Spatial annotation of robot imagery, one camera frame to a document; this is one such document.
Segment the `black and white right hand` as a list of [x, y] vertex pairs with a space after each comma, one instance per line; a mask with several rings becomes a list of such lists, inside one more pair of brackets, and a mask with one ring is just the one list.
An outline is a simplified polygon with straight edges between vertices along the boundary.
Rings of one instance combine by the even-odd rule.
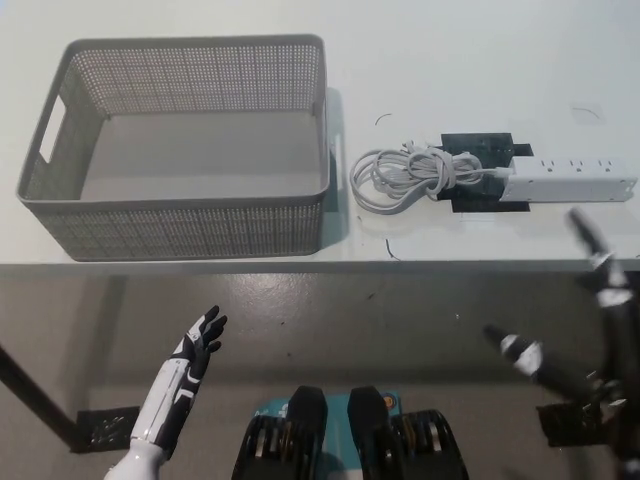
[[489, 344], [523, 376], [581, 406], [605, 403], [639, 421], [638, 295], [621, 263], [594, 223], [579, 208], [568, 223], [588, 254], [591, 270], [584, 276], [601, 312], [605, 359], [600, 377], [590, 380], [543, 343], [488, 324]]

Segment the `white and black left hand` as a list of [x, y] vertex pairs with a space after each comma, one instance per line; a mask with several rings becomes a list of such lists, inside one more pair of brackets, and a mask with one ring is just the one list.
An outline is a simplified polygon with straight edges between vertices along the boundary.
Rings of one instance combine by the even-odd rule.
[[166, 460], [177, 446], [210, 356], [221, 347], [226, 322], [217, 305], [202, 315], [162, 364], [141, 407], [131, 438], [160, 448]]

